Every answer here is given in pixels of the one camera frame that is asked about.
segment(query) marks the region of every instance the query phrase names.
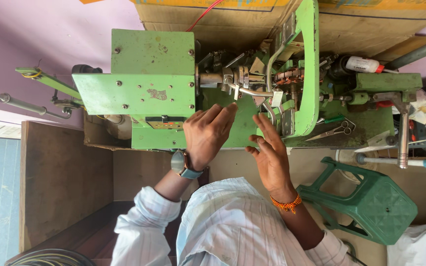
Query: white striped shirt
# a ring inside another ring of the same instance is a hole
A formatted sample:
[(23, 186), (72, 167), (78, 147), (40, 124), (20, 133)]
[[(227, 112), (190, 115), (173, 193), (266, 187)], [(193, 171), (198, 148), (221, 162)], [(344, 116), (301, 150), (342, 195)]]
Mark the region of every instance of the white striped shirt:
[[(165, 227), (180, 212), (151, 187), (134, 198), (135, 207), (120, 215), (111, 266), (165, 266), (169, 245)], [(192, 194), (177, 236), (182, 266), (351, 266), (347, 247), (329, 231), (315, 248), (304, 251), (279, 211), (244, 178), (207, 184)]]

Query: blue watch strap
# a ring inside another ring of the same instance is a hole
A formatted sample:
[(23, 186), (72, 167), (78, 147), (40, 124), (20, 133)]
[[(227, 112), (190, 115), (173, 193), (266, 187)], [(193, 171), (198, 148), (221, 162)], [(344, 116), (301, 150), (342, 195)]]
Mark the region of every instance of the blue watch strap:
[(185, 169), (183, 173), (180, 175), (181, 177), (188, 178), (188, 179), (197, 179), (199, 176), (201, 176), (203, 171), (194, 171), (190, 169)]

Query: green screwdriver handle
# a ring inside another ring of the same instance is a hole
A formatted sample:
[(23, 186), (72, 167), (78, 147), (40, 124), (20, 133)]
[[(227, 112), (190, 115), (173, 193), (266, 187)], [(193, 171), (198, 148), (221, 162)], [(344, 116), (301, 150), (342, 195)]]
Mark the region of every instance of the green screwdriver handle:
[(325, 124), (328, 124), (328, 123), (331, 123), (331, 122), (343, 121), (344, 119), (345, 119), (344, 115), (339, 115), (339, 116), (335, 116), (335, 117), (332, 117), (332, 118), (325, 119), (323, 122)]

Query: wristwatch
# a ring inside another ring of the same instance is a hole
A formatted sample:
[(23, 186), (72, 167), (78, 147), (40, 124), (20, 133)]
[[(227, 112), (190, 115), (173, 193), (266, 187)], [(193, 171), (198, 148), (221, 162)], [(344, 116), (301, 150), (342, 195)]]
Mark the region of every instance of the wristwatch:
[(188, 169), (188, 155), (180, 149), (178, 149), (172, 156), (170, 166), (174, 173), (188, 179), (197, 179), (203, 173), (203, 171), (198, 172)]

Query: person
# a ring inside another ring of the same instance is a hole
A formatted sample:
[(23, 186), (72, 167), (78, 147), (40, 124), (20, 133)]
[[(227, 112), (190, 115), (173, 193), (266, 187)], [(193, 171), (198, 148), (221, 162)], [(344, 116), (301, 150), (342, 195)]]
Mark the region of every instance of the person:
[[(214, 105), (184, 123), (185, 169), (201, 171), (229, 137), (238, 107)], [(251, 135), (259, 175), (274, 203), (244, 178), (213, 182), (196, 190), (182, 215), (177, 236), (177, 264), (183, 266), (348, 266), (347, 246), (322, 231), (301, 204), (292, 185), (284, 143), (264, 115), (254, 115), (264, 137)], [(192, 182), (168, 172), (154, 187), (143, 187), (135, 207), (120, 215), (111, 266), (171, 265), (165, 227), (180, 212), (180, 197)]]

